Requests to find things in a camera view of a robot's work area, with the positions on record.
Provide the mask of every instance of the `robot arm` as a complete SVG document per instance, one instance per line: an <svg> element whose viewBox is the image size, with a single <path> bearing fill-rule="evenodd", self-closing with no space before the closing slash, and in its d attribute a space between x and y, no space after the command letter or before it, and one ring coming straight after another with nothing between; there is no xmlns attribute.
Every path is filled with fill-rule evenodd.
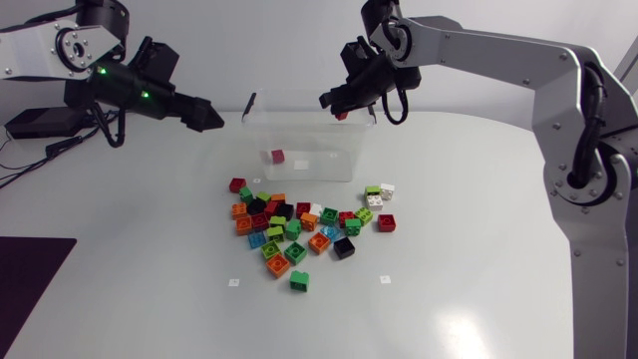
<svg viewBox="0 0 638 359"><path fill-rule="evenodd" d="M128 65L129 11L117 0L76 0L68 10L0 30L0 79L65 80L65 103L95 116L109 144L124 143L126 111L155 119L181 117L192 130L223 127L210 101L179 94L170 83L179 55L146 37ZM58 17L77 13L76 22ZM119 131L111 136L98 102L116 106Z"/></svg>
<svg viewBox="0 0 638 359"><path fill-rule="evenodd" d="M370 0L370 43L346 45L346 85L320 98L335 115L382 98L408 114L419 66L442 65L535 92L533 131L553 216L570 241L576 358L638 357L638 114L588 48L465 30L443 17L404 18L398 0ZM402 118L389 116L397 89Z"/></svg>

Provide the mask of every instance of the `pile of lego bricks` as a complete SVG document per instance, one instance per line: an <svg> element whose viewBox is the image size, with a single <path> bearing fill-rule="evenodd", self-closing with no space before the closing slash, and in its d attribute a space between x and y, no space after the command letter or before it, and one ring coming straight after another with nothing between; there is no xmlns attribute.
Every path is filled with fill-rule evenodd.
<svg viewBox="0 0 638 359"><path fill-rule="evenodd" d="M391 184L371 185L365 188L367 207L357 211L338 211L317 203L286 202L285 193L253 194L246 186L245 179L232 179L230 191L238 193L240 202L232 206L237 235L247 236L250 248L261 248L266 267L276 277L281 277L290 264L299 264L308 253L297 242L302 230L314 232L318 224L323 227L312 235L308 247L321 254L330 244L340 259L355 253L355 246L349 237L357 236L373 219L373 211L383 209L384 200L392 199L395 187ZM391 232L397 227L392 214L379 214L377 225L381 232ZM279 248L286 239L292 241L281 252ZM290 275L290 288L307 291L310 275L294 270Z"/></svg>

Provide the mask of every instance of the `white lego brick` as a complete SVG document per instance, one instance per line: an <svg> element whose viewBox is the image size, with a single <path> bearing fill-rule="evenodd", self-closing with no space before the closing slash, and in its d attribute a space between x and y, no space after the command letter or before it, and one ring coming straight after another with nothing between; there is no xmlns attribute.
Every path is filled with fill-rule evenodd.
<svg viewBox="0 0 638 359"><path fill-rule="evenodd" d="M322 212L323 212L323 206L321 206L321 204L312 203L310 205L310 211L308 213L314 214L316 216L321 216Z"/></svg>
<svg viewBox="0 0 638 359"><path fill-rule="evenodd" d="M380 195L368 195L368 209L371 211L383 209L383 200Z"/></svg>
<svg viewBox="0 0 638 359"><path fill-rule="evenodd" d="M395 187L391 184L381 183L381 198L383 200L392 199L392 195L395 193Z"/></svg>

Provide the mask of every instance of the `dark mat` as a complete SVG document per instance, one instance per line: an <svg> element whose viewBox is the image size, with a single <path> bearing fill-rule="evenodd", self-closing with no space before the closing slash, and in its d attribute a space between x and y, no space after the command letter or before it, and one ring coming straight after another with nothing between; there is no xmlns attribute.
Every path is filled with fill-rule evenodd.
<svg viewBox="0 0 638 359"><path fill-rule="evenodd" d="M77 240L0 236L0 358Z"/></svg>

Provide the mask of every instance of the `orange lego brick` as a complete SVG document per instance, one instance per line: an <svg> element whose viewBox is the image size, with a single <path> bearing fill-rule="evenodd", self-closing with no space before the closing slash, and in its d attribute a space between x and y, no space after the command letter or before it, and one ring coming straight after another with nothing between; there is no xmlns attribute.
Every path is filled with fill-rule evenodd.
<svg viewBox="0 0 638 359"><path fill-rule="evenodd" d="M317 254L321 254L324 250L328 249L330 239L321 233L316 233L310 238L308 244Z"/></svg>
<svg viewBox="0 0 638 359"><path fill-rule="evenodd" d="M288 259L284 258L281 253L277 253L272 258L268 259L266 266L274 276L279 278L286 272L286 270L288 270L288 268L290 268L290 262Z"/></svg>
<svg viewBox="0 0 638 359"><path fill-rule="evenodd" d="M240 219L248 216L248 206L246 203L238 203L232 205L232 219Z"/></svg>
<svg viewBox="0 0 638 359"><path fill-rule="evenodd" d="M237 235L248 235L252 231L252 220L249 216L238 218L235 222Z"/></svg>
<svg viewBox="0 0 638 359"><path fill-rule="evenodd" d="M286 193L273 194L270 197L270 201L276 201L283 204L286 202Z"/></svg>
<svg viewBox="0 0 638 359"><path fill-rule="evenodd" d="M301 214L301 226L308 231L315 230L317 226L317 216L310 213Z"/></svg>

